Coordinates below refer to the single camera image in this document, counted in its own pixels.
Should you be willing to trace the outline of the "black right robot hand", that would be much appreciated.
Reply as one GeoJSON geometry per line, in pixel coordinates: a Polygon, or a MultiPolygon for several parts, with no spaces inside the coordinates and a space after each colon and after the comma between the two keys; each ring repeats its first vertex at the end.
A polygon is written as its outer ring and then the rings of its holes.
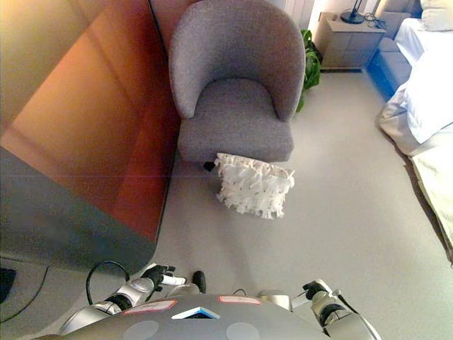
{"type": "Polygon", "coordinates": [[[302,287],[307,300],[312,300],[315,294],[317,294],[319,291],[324,291],[323,286],[315,280],[303,285],[302,287]]]}

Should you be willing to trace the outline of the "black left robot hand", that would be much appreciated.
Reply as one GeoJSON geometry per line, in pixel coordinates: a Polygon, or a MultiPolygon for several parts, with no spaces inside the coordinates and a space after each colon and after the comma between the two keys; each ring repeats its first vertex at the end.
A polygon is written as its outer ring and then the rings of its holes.
{"type": "Polygon", "coordinates": [[[142,278],[148,278],[153,283],[152,292],[161,291],[162,285],[183,285],[186,283],[184,277],[174,276],[175,266],[158,265],[152,263],[141,275],[142,278]]]}

